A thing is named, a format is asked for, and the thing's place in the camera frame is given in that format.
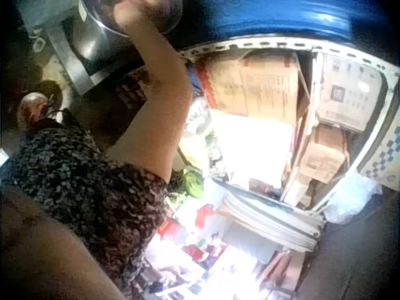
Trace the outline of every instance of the metal shelf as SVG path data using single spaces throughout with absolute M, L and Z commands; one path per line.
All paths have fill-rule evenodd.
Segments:
M 228 51 L 230 49 L 291 49 L 297 51 L 311 51 L 312 53 L 332 54 L 343 59 L 347 59 L 359 64 L 370 66 L 383 74 L 387 82 L 387 93 L 384 97 L 382 109 L 377 117 L 377 121 L 362 149 L 354 158 L 353 163 L 343 176 L 337 182 L 331 184 L 328 192 L 324 193 L 319 202 L 311 210 L 302 211 L 294 207 L 294 210 L 301 214 L 308 216 L 315 216 L 321 213 L 328 206 L 328 199 L 337 191 L 341 184 L 355 171 L 363 159 L 366 158 L 368 151 L 373 145 L 375 139 L 381 130 L 385 118 L 388 114 L 389 107 L 391 106 L 394 89 L 399 80 L 400 69 L 378 57 L 372 56 L 368 53 L 353 49 L 351 46 L 336 44 L 329 41 L 322 41 L 317 39 L 308 39 L 302 37 L 288 37 L 288 36 L 271 36 L 271 35 L 252 35 L 234 37 L 227 41 L 209 42 L 204 44 L 195 45 L 180 52 L 184 59 L 191 62 L 196 62 L 205 54 Z

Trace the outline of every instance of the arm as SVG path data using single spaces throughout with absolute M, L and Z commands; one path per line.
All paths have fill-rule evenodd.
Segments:
M 1 279 L 24 299 L 123 300 L 83 243 L 29 198 L 1 196 Z
M 140 3 L 125 0 L 114 14 L 144 60 L 150 88 L 146 103 L 108 156 L 146 168 L 168 182 L 189 111 L 191 83 L 178 54 L 141 13 Z

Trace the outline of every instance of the woman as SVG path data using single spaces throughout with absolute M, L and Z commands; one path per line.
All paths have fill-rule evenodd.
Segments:
M 38 111 L 41 105 L 36 105 L 28 113 L 20 114 L 28 128 L 25 141 L 20 152 L 1 168 L 1 185 L 18 188 L 34 199 L 48 216 L 72 230 L 120 290 L 126 289 L 138 273 L 143 251 L 164 220 L 166 185 L 191 101 L 186 68 L 144 15 L 143 2 L 125 0 L 114 8 L 116 22 L 129 35 L 144 60 L 150 87 L 146 103 L 107 157 L 67 112 L 63 114 L 67 125 L 61 126 L 41 119 L 42 112 Z M 29 209 L 21 214 L 18 208 L 18 203 L 24 203 L 21 204 L 24 207 L 30 205 L 26 204 L 24 196 L 15 196 L 18 192 L 11 194 L 13 196 L 3 197 L 8 200 L 7 204 L 2 200 L 2 219 L 5 219 L 7 205 L 12 206 L 8 214 L 32 219 Z M 42 219 L 36 208 L 32 213 L 34 220 Z M 2 250 L 7 251 L 3 253 L 10 254 L 12 264 L 5 265 L 11 272 L 26 262 L 22 258 L 26 252 L 22 251 L 18 259 L 15 253 L 19 252 L 13 250 L 13 247 L 25 247 L 19 245 L 17 234 L 23 231 L 25 222 L 12 229 L 8 228 L 9 224 L 2 223 L 6 241 L 13 232 L 12 242 L 2 243 Z M 24 230 L 33 234 L 30 226 Z M 51 236 L 43 236 L 40 231 L 34 233 L 37 238 L 29 241 L 34 245 L 26 247 L 51 240 Z M 70 246 L 68 243 L 60 246 L 63 243 L 55 242 L 59 251 L 66 251 L 65 247 Z M 43 248 L 37 253 L 41 255 L 40 261 L 46 259 L 44 253 L 47 252 L 51 250 Z M 75 256 L 75 264 L 76 261 L 88 262 L 79 255 Z

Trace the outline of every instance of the floral dress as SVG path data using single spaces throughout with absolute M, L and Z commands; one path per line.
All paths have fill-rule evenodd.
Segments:
M 1 185 L 18 187 L 72 229 L 125 290 L 164 221 L 166 182 L 143 168 L 110 161 L 77 124 L 44 119 L 37 125 L 1 167 Z

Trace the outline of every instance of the plastic bag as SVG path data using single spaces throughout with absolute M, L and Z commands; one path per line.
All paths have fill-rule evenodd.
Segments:
M 338 191 L 329 198 L 324 214 L 329 222 L 346 224 L 358 214 L 373 194 L 382 194 L 382 187 L 376 181 L 354 172 Z

